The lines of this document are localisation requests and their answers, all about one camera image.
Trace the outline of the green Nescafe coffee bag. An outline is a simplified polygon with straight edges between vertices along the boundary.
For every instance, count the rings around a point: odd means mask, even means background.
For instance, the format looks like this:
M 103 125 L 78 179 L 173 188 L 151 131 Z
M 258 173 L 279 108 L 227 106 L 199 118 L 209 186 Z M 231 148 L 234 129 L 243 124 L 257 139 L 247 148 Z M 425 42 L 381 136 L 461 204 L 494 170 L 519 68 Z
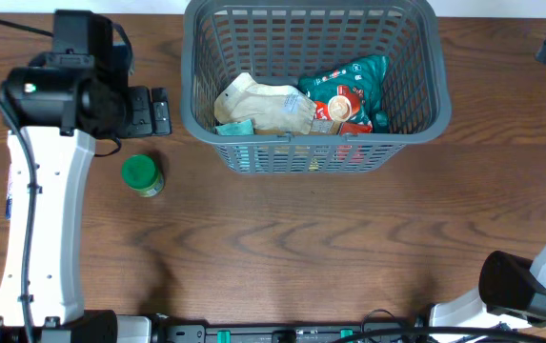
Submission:
M 387 133 L 388 114 L 382 110 L 383 81 L 390 59 L 370 55 L 316 76 L 303 76 L 297 88 L 316 104 L 314 118 L 348 122 L 366 133 Z

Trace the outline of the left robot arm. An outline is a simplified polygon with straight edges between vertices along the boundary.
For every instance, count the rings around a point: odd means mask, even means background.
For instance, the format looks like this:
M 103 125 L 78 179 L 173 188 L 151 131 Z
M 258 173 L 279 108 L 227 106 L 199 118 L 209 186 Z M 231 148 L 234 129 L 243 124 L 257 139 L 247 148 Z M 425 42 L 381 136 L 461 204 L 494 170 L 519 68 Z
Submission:
M 131 42 L 105 16 L 58 10 L 50 37 L 0 88 L 11 158 L 0 342 L 163 342 L 161 314 L 86 309 L 79 254 L 97 142 L 170 134 L 167 92 L 129 85 Z

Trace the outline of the teal white wipes packet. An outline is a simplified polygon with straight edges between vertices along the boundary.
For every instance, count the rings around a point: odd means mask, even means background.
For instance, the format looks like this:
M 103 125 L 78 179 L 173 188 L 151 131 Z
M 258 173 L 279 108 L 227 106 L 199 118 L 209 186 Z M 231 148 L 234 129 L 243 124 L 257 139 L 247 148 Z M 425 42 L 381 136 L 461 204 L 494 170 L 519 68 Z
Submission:
M 215 127 L 215 131 L 221 136 L 247 136 L 254 135 L 254 128 L 251 119 L 242 122 L 232 122 Z

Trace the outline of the beige brown snack bag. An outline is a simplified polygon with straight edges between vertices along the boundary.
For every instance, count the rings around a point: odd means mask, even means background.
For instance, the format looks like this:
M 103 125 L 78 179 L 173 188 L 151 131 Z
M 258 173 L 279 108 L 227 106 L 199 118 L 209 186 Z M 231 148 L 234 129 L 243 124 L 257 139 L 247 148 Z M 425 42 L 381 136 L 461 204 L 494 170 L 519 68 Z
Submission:
M 213 103 L 213 113 L 221 124 L 250 120 L 260 131 L 311 131 L 316 104 L 293 86 L 270 86 L 255 82 L 243 72 L 224 89 Z

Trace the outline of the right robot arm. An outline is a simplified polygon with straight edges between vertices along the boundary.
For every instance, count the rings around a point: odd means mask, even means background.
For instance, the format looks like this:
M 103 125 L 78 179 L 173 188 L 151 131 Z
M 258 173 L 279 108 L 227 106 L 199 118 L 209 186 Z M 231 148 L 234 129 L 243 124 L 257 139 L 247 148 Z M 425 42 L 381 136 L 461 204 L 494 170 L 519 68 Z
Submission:
M 431 307 L 419 342 L 517 342 L 519 331 L 546 327 L 546 245 L 535 259 L 492 252 L 478 286 Z

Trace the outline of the orange snack packet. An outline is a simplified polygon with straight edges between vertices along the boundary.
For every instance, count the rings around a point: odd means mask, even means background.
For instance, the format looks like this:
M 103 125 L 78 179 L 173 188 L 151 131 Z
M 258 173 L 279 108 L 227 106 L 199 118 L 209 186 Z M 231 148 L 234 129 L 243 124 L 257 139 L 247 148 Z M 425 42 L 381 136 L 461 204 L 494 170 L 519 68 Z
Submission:
M 327 106 L 319 101 L 314 103 L 316 104 L 316 111 L 308 135 L 343 135 L 347 133 L 371 133 L 373 131 L 372 125 L 332 121 L 328 116 Z

